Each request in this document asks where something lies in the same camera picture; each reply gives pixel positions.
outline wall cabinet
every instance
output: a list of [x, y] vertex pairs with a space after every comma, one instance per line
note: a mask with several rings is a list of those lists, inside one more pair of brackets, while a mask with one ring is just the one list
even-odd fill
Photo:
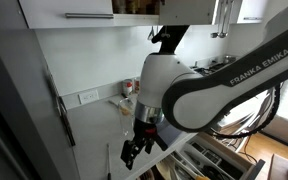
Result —
[[19, 0], [31, 29], [260, 23], [267, 1]]

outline countertop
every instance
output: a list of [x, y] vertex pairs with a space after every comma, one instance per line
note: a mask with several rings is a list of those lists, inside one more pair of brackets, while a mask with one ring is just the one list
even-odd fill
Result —
[[107, 179], [107, 143], [110, 144], [112, 179], [134, 180], [196, 135], [181, 133], [164, 152], [156, 143], [151, 154], [142, 150], [130, 171], [120, 159], [120, 155], [124, 141], [131, 137], [122, 134], [118, 110], [107, 102], [108, 100], [118, 102], [121, 99], [121, 96], [113, 96], [68, 110], [68, 118], [76, 141], [73, 149], [82, 180]]

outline white cabinet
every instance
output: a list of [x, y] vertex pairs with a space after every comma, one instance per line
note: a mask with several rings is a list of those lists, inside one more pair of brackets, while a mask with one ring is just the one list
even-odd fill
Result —
[[166, 0], [160, 4], [161, 25], [212, 24], [218, 0]]
[[261, 23], [268, 0], [234, 0], [230, 23]]
[[31, 29], [113, 26], [111, 0], [19, 0]]

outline franka emika robot arm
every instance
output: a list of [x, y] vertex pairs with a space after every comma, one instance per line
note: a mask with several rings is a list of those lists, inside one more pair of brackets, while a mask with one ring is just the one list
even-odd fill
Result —
[[[170, 37], [163, 39], [165, 28]], [[143, 147], [147, 153], [154, 142], [168, 148], [156, 129], [164, 116], [182, 131], [206, 131], [235, 106], [288, 79], [288, 7], [268, 22], [264, 41], [254, 51], [206, 77], [174, 54], [187, 29], [163, 27], [152, 40], [162, 45], [159, 53], [148, 55], [142, 69], [135, 136], [125, 141], [121, 155], [129, 169]]]

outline white wall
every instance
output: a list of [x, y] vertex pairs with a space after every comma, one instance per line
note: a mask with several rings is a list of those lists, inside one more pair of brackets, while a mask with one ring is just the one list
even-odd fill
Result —
[[252, 51], [262, 42], [266, 23], [287, 6], [288, 0], [269, 0], [263, 23], [231, 25], [227, 53], [242, 56]]
[[[145, 57], [160, 43], [147, 40], [151, 27], [36, 30], [61, 96], [140, 75]], [[222, 55], [227, 39], [211, 39], [216, 26], [191, 26], [176, 53], [187, 65]]]

